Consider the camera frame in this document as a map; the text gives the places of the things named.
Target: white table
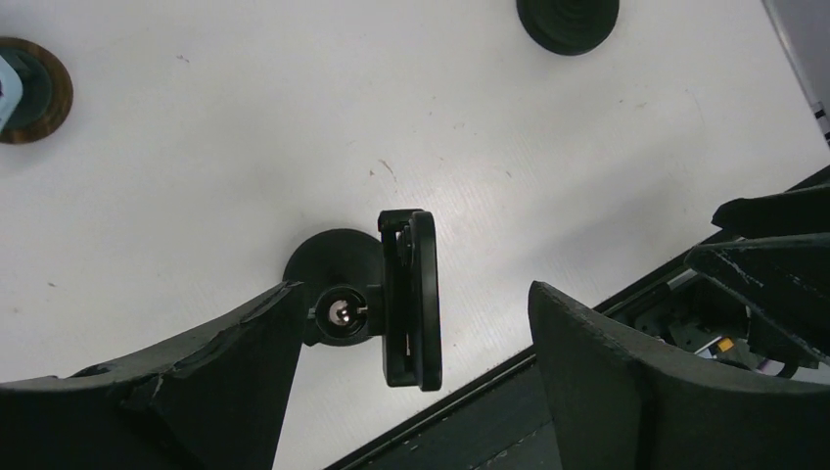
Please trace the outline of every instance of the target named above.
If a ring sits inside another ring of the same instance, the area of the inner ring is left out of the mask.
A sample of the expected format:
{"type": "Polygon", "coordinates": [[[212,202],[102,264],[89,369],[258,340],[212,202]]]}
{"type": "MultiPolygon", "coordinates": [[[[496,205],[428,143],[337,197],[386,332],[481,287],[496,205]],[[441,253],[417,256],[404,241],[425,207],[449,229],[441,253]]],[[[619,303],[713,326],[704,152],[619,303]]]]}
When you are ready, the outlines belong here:
{"type": "Polygon", "coordinates": [[[443,391],[386,388],[380,340],[303,349],[278,468],[321,468],[528,346],[531,280],[595,305],[721,203],[830,165],[754,0],[622,0],[578,58],[513,0],[13,0],[0,32],[75,85],[55,135],[0,148],[0,380],[215,318],[323,229],[435,213],[443,391]]]}

